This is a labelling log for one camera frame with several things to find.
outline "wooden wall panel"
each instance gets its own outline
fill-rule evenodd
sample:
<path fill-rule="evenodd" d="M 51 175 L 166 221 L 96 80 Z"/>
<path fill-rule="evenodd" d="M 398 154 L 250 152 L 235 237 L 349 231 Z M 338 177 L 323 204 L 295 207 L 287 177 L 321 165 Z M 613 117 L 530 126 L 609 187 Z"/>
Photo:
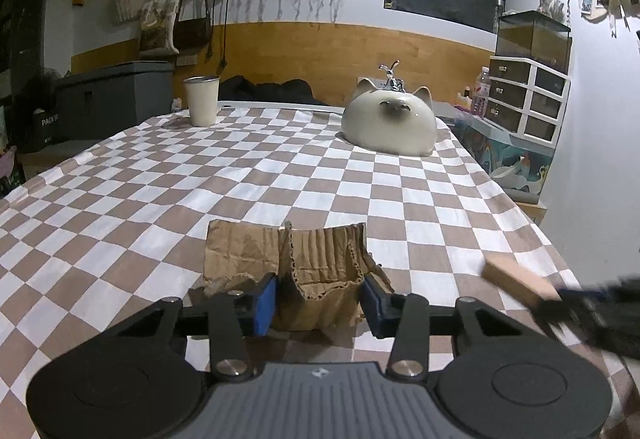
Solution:
<path fill-rule="evenodd" d="M 131 40 L 77 55 L 72 71 L 84 72 L 135 59 Z M 220 28 L 214 30 L 214 57 L 195 66 L 177 67 L 174 92 L 184 97 L 182 80 L 217 75 Z M 302 78 L 314 96 L 334 106 L 345 105 L 358 76 L 384 78 L 380 63 L 401 61 L 397 76 L 407 90 L 427 85 L 433 99 L 453 103 L 456 93 L 472 85 L 490 52 L 458 42 L 391 29 L 347 24 L 265 22 L 231 24 L 226 34 L 227 67 L 222 79 L 244 75 L 254 83 Z"/>

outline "photo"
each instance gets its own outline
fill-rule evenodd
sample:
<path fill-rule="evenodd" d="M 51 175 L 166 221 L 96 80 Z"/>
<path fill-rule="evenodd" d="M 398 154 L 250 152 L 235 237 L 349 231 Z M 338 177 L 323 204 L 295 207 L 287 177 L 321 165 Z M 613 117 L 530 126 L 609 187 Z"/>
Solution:
<path fill-rule="evenodd" d="M 583 15 L 591 15 L 593 11 L 593 0 L 580 0 L 580 11 Z"/>

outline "cup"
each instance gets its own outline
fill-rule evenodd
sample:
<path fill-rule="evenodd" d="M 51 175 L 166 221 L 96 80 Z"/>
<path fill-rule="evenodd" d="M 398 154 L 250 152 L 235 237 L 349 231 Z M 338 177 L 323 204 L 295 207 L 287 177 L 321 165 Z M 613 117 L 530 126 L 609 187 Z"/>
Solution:
<path fill-rule="evenodd" d="M 217 76 L 194 76 L 184 81 L 187 90 L 187 102 L 191 125 L 210 127 L 218 115 L 218 89 L 220 78 Z"/>

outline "cardboard piece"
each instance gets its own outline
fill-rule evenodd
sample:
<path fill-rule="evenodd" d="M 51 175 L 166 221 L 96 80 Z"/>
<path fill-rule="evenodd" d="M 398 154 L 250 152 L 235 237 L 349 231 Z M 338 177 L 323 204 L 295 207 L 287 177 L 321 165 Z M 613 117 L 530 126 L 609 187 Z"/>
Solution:
<path fill-rule="evenodd" d="M 542 300 L 560 300 L 553 284 L 524 266 L 513 257 L 488 253 L 481 276 L 523 304 L 534 308 Z"/>
<path fill-rule="evenodd" d="M 238 289 L 276 271 L 272 327 L 281 331 L 355 325 L 362 318 L 358 289 L 368 273 L 393 292 L 367 251 L 364 224 L 301 231 L 288 223 L 283 229 L 210 223 L 204 265 L 207 295 Z"/>

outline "checkered tablecloth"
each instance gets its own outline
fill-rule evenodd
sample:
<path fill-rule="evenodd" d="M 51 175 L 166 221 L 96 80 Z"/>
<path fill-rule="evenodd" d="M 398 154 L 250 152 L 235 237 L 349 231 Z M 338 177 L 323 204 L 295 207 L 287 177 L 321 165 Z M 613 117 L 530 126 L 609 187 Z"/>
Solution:
<path fill-rule="evenodd" d="M 0 438 L 36 437 L 24 407 L 50 359 L 152 301 L 195 296 L 213 218 L 294 228 L 367 223 L 367 247 L 396 291 L 452 306 L 472 295 L 533 326 L 516 301 L 479 278 L 484 251 L 514 255 L 558 284 L 576 284 L 549 240 L 438 121 L 429 158 L 398 158 L 343 141 L 340 115 L 226 108 L 209 129 L 188 113 L 105 140 L 0 204 Z M 567 344 L 609 378 L 607 437 L 632 437 L 640 398 L 619 359 Z M 357 329 L 250 340 L 258 363 L 379 361 L 392 339 Z M 434 337 L 431 370 L 452 360 Z M 207 367 L 208 343 L 187 359 Z"/>

